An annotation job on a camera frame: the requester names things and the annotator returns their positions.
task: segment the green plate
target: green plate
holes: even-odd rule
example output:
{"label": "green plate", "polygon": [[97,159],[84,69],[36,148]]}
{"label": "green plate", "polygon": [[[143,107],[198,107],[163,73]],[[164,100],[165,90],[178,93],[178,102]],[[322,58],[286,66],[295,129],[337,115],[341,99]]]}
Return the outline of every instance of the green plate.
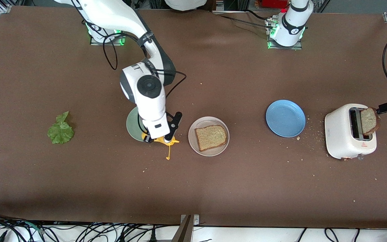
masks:
{"label": "green plate", "polygon": [[[146,129],[143,125],[143,122],[141,122],[141,120],[140,120],[140,125],[143,130]],[[138,127],[138,108],[137,107],[132,109],[128,117],[126,118],[126,129],[128,130],[128,133],[132,138],[138,141],[143,141],[143,139],[141,138],[141,134],[143,132]]]}

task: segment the white plate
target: white plate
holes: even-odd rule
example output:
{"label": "white plate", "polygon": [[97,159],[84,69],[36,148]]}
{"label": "white plate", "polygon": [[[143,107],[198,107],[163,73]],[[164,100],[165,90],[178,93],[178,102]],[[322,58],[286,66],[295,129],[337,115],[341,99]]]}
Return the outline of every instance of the white plate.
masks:
{"label": "white plate", "polygon": [[[213,149],[209,149],[209,150],[205,150],[205,151],[200,151],[200,147],[198,146],[198,139],[197,139],[197,135],[195,134],[195,129],[198,129],[198,128],[204,128],[204,127],[207,127],[207,126],[210,126],[210,125],[220,125],[224,128],[225,132],[226,132],[226,144],[220,146],[220,147],[216,147],[216,148],[213,148]],[[222,153],[226,147],[228,146],[228,143],[229,143],[229,130],[228,130],[228,127],[226,127],[225,123],[222,122],[220,119],[218,118],[215,118],[215,117],[202,117],[198,120],[196,120],[189,128],[189,134],[188,134],[188,138],[189,138],[189,144],[190,146],[192,147],[192,149],[195,150],[196,153],[200,154],[200,155],[204,155],[204,156],[215,156],[215,155],[219,155],[220,153]]]}

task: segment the red object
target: red object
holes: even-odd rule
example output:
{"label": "red object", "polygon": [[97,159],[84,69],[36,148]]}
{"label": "red object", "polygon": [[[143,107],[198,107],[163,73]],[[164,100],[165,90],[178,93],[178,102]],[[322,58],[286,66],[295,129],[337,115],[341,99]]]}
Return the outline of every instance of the red object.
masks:
{"label": "red object", "polygon": [[262,6],[266,8],[284,9],[288,0],[262,0]]}

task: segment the white floor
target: white floor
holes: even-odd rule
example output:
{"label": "white floor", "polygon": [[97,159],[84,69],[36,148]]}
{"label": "white floor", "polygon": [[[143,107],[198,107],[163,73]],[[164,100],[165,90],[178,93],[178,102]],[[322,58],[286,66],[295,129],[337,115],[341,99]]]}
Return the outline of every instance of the white floor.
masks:
{"label": "white floor", "polygon": [[[67,229],[71,226],[58,226],[61,229]],[[99,231],[104,230],[108,226],[99,227]],[[172,239],[174,236],[177,226],[164,227],[156,230],[156,237],[158,240]],[[75,242],[77,237],[85,230],[84,227],[74,227],[69,230],[57,230],[52,228],[55,234],[58,236],[60,242]],[[95,238],[94,242],[112,242],[120,235],[122,227],[116,231],[110,231],[105,236]],[[0,235],[6,231],[6,229],[0,229]],[[26,229],[18,228],[18,231],[28,241],[30,238],[29,233]],[[211,242],[295,242],[298,240],[302,228],[249,228],[249,227],[194,227],[192,235],[192,242],[204,242],[211,239]],[[136,233],[130,234],[126,238],[126,242],[129,241],[132,236],[140,233],[141,230],[135,231]],[[335,234],[340,242],[352,242],[355,238],[356,229],[334,229]],[[335,240],[332,233],[328,232],[331,239]],[[94,238],[97,233],[93,232],[82,241],[89,241]],[[44,239],[46,241],[52,241],[51,236],[54,240],[54,236],[46,230]],[[137,241],[139,237],[135,237],[132,241]],[[140,242],[147,242],[150,239],[150,232],[145,234]],[[35,233],[33,241],[42,242],[42,239]],[[4,242],[18,242],[17,236],[11,230],[6,235]],[[307,229],[302,240],[304,242],[330,242],[324,234],[324,229]],[[357,239],[357,242],[387,242],[387,230],[361,230]]]}

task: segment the toasted bread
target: toasted bread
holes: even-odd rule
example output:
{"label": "toasted bread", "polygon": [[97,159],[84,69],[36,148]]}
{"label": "toasted bread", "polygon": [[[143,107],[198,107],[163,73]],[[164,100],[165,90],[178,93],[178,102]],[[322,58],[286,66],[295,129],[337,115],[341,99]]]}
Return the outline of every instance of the toasted bread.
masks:
{"label": "toasted bread", "polygon": [[361,126],[364,135],[371,135],[380,128],[380,117],[374,108],[361,111]]}
{"label": "toasted bread", "polygon": [[226,144],[227,135],[225,129],[220,125],[210,125],[195,129],[200,152],[220,147]]}

